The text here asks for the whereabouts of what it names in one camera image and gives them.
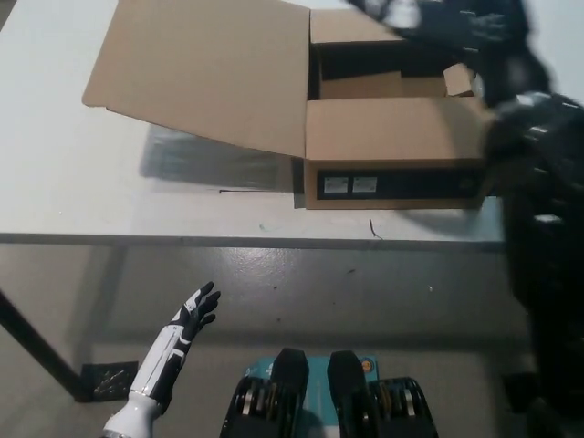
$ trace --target label on box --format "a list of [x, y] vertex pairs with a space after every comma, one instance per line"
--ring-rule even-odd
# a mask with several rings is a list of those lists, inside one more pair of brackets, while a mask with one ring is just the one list
[[375, 193], [377, 192], [377, 177], [367, 176], [353, 179], [353, 193]]
[[349, 178], [325, 178], [325, 193], [348, 193]]

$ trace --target sticker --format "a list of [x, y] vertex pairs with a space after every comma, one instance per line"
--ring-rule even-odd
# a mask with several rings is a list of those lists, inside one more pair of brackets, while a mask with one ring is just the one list
[[361, 176], [353, 180], [353, 193], [375, 193], [377, 192], [376, 176]]
[[373, 372], [373, 360], [364, 359], [361, 361], [361, 366], [363, 367], [364, 372], [366, 373]]
[[396, 29], [416, 29], [422, 22], [418, 0], [392, 0], [383, 22]]
[[349, 178], [325, 178], [325, 193], [348, 193]]

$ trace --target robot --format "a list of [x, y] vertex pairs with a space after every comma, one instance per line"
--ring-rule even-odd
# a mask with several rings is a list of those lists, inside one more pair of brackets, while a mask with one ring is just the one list
[[[527, 434], [584, 436], [584, 110], [556, 94], [530, 50], [522, 0], [349, 0], [399, 36], [435, 47], [480, 78], [495, 120], [485, 139], [488, 171], [502, 200], [513, 293], [530, 318], [537, 385]], [[154, 342], [128, 404], [104, 437], [150, 438], [168, 408], [172, 385], [194, 336], [214, 317], [213, 285], [197, 291]], [[416, 381], [365, 383], [351, 352], [333, 353], [331, 397], [343, 438], [434, 437]], [[244, 378], [230, 404], [222, 438], [294, 436], [308, 365], [285, 349], [269, 381]]]

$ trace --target robot finger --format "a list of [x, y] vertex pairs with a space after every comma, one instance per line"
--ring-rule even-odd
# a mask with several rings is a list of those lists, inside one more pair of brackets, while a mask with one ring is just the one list
[[186, 300], [184, 306], [187, 308], [189, 313], [193, 313], [193, 311], [199, 306], [201, 300], [209, 295], [213, 290], [214, 283], [210, 281], [200, 289], [198, 289], [189, 299]]
[[203, 319], [201, 319], [201, 322], [199, 322], [199, 331], [201, 331], [207, 324], [211, 324], [213, 321], [215, 321], [216, 318], [217, 316], [213, 313], [211, 315], [206, 315]]
[[219, 297], [221, 296], [220, 291], [213, 292], [213, 294], [207, 296], [205, 300], [199, 304], [197, 311], [199, 315], [203, 316], [207, 313], [213, 312], [219, 305]]

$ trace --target box flap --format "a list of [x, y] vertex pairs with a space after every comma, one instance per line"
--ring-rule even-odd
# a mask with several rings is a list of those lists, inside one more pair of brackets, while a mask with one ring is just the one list
[[444, 71], [446, 90], [451, 97], [473, 96], [471, 72], [463, 64], [456, 64]]
[[351, 9], [313, 10], [310, 14], [310, 41], [313, 44], [402, 41], [387, 27]]
[[83, 102], [303, 156], [309, 16], [275, 0], [120, 0]]
[[488, 113], [475, 98], [315, 100], [310, 160], [478, 160]]

